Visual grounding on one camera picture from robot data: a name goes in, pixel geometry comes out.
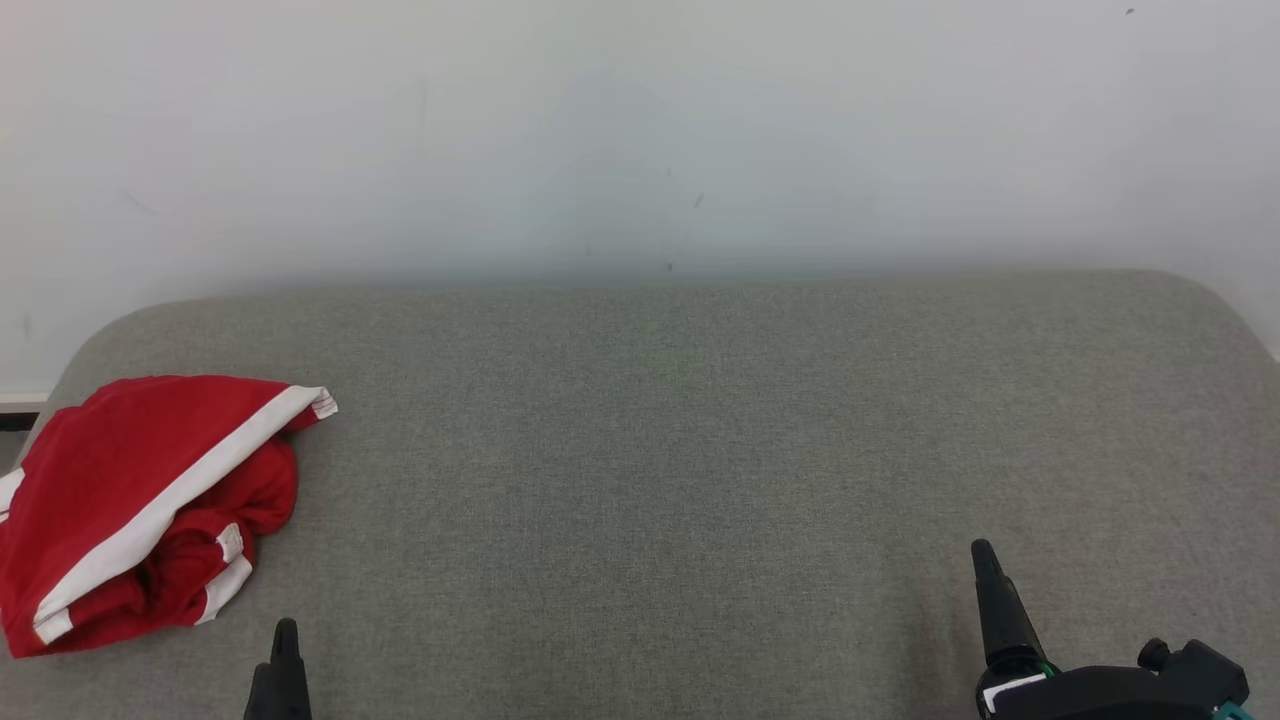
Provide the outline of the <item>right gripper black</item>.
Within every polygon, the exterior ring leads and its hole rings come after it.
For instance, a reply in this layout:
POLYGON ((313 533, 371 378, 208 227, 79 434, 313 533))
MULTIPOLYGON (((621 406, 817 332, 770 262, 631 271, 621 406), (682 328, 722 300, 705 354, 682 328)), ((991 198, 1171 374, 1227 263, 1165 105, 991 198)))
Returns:
POLYGON ((1012 580, 987 539, 972 542, 986 676, 982 719, 1212 719, 1217 701, 1138 667, 1087 666, 1052 676, 1012 580))

